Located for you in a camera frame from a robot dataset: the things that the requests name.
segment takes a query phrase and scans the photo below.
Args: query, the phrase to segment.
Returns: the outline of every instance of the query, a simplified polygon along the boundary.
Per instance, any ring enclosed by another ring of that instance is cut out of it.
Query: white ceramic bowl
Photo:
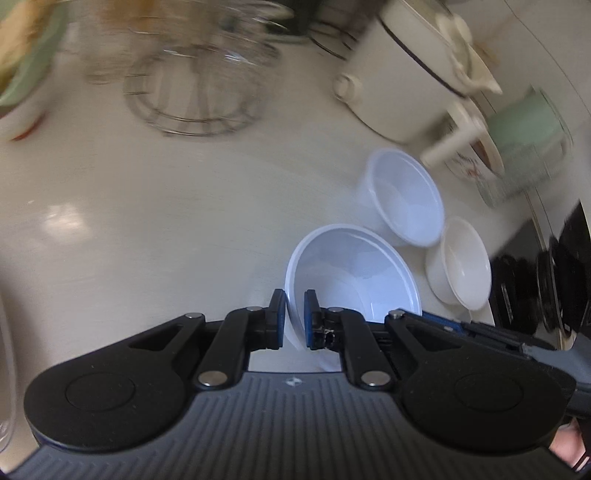
[[[54,97],[54,73],[45,78],[16,107],[0,116],[0,141],[15,140],[31,131],[47,113]]]
[[[480,310],[491,292],[491,263],[474,227],[464,219],[447,219],[441,243],[427,251],[427,280],[439,300]]]

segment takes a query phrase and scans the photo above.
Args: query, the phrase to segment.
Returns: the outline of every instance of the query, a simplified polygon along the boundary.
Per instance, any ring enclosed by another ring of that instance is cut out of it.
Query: countertop
[[[281,48],[282,83],[264,118],[208,140],[162,136],[131,114],[120,83],[88,85],[77,56],[58,56],[49,116],[0,146],[0,291],[21,395],[50,365],[185,312],[222,319],[265,305],[306,234],[363,225],[355,192],[365,161],[392,144],[332,96],[339,60],[311,45]],[[530,217],[523,199],[491,210],[445,166],[432,174],[446,213],[471,222],[490,254]],[[457,316],[429,289],[424,251],[398,251],[424,310]],[[317,367],[286,345],[254,353],[251,369]],[[34,448],[20,412],[0,468]]]

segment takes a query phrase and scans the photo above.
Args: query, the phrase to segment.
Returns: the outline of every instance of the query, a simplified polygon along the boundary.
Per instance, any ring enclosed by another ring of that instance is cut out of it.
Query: bowl
[[[491,263],[477,231],[462,218],[448,218],[440,244],[427,251],[425,270],[443,303],[480,310],[488,301]]]
[[[306,347],[304,293],[316,290],[322,307],[356,310],[366,320],[384,322],[390,310],[421,315],[413,275],[392,246],[355,225],[326,225],[308,234],[294,250],[285,275],[291,324],[285,335]]]
[[[445,221],[441,196],[427,170],[410,155],[395,148],[373,152],[362,190],[374,210],[364,216],[365,226],[390,244],[427,248],[439,241]]]
[[[0,20],[20,0],[8,0],[0,9]],[[67,5],[58,3],[43,33],[34,43],[31,51],[25,55],[17,68],[17,72],[3,92],[0,92],[0,106],[14,106],[21,103],[45,78],[51,60],[68,25]]]
[[[36,129],[54,98],[54,73],[50,68],[46,77],[17,106],[4,112],[0,108],[0,142],[21,140]]]

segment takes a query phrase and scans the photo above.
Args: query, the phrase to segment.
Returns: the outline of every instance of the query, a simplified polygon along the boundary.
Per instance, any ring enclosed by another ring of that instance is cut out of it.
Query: pot handle
[[[460,103],[453,103],[447,110],[457,128],[423,151],[420,160],[427,168],[433,168],[450,159],[458,150],[475,142],[486,132],[484,120],[479,116],[470,116]]]

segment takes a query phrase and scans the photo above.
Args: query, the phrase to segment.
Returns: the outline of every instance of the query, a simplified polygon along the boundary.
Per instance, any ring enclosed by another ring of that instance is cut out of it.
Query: white plastic bowl
[[[306,347],[304,293],[316,290],[322,307],[361,312],[366,320],[384,322],[390,310],[421,314],[413,275],[392,246],[365,228],[327,225],[308,234],[294,250],[285,276],[291,324],[285,335]]]
[[[441,196],[427,170],[410,155],[396,148],[373,152],[362,189],[378,214],[363,218],[364,225],[389,243],[427,248],[439,241],[445,222]]]

